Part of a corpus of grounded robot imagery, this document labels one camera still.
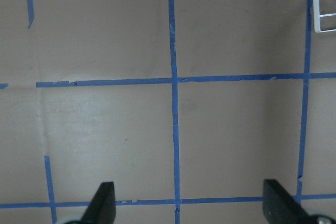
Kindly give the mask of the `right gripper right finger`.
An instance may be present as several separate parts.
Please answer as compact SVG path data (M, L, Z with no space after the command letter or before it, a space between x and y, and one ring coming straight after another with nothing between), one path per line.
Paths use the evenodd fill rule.
M265 179L262 189L263 214L270 224L305 223L308 213L275 179Z

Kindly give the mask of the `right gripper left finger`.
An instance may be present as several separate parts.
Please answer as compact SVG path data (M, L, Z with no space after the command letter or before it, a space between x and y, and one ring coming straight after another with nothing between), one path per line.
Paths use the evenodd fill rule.
M81 217L81 223L114 223L116 218L115 203L114 183L101 183L88 208Z

